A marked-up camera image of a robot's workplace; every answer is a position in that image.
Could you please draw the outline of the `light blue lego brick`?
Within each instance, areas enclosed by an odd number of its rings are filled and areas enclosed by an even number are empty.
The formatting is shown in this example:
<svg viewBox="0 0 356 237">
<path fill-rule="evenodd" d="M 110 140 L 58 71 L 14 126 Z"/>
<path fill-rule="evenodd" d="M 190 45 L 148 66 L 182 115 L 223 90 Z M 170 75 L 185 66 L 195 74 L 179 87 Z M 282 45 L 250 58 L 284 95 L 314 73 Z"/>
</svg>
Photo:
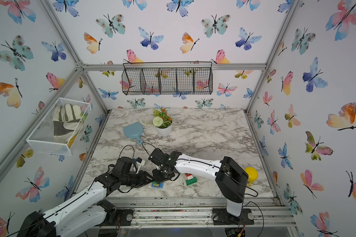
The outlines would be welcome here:
<svg viewBox="0 0 356 237">
<path fill-rule="evenodd" d="M 152 188 L 163 189 L 164 183 L 152 182 L 151 186 L 152 186 Z"/>
</svg>

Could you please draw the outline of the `green lego base brick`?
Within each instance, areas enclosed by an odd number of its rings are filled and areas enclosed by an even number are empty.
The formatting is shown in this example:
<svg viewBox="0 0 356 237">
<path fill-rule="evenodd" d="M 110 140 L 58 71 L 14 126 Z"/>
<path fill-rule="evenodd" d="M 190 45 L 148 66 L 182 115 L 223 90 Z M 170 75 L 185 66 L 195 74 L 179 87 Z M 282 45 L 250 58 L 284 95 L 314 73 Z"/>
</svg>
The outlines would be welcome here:
<svg viewBox="0 0 356 237">
<path fill-rule="evenodd" d="M 192 184 L 195 184 L 196 182 L 197 182 L 197 178 L 194 177 L 194 178 L 191 178 L 191 179 L 186 180 L 186 185 L 187 185 L 187 186 L 190 186 L 190 185 L 192 185 Z"/>
</svg>

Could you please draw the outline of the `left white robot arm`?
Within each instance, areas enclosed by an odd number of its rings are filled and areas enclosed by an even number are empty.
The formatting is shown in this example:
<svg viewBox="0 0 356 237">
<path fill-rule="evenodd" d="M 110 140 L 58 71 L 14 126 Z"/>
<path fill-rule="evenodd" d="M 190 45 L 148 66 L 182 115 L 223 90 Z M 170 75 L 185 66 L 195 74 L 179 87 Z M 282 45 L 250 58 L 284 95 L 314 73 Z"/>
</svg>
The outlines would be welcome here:
<svg viewBox="0 0 356 237">
<path fill-rule="evenodd" d="M 120 191 L 121 186 L 135 189 L 152 183 L 155 179 L 144 170 L 138 169 L 139 161 L 121 157 L 107 172 L 75 196 L 62 204 L 45 211 L 29 214 L 17 237 L 76 237 L 88 229 L 105 224 L 119 228 L 129 213 L 119 209 L 106 199 L 111 193 Z"/>
</svg>

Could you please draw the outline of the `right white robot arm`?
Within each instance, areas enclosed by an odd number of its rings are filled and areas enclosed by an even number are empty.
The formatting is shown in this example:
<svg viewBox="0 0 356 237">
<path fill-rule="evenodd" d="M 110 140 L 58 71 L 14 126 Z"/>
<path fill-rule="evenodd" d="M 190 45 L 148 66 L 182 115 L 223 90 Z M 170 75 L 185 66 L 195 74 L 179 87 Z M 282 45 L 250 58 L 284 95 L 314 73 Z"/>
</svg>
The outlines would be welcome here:
<svg viewBox="0 0 356 237">
<path fill-rule="evenodd" d="M 234 159 L 204 160 L 181 152 L 166 154 L 154 149 L 148 160 L 157 166 L 153 170 L 157 183 L 172 180 L 176 174 L 193 174 L 215 181 L 227 199 L 226 211 L 235 217 L 241 215 L 249 175 Z"/>
</svg>

